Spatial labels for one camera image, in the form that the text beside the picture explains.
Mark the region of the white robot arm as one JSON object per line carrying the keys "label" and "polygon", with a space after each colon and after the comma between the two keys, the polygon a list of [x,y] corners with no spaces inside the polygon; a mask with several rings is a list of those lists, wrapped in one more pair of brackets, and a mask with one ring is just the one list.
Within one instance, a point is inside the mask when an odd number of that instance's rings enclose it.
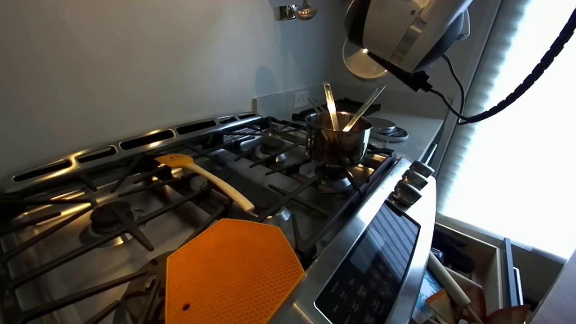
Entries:
{"label": "white robot arm", "polygon": [[419,72],[469,34],[471,0],[351,0],[347,39],[374,59]]}

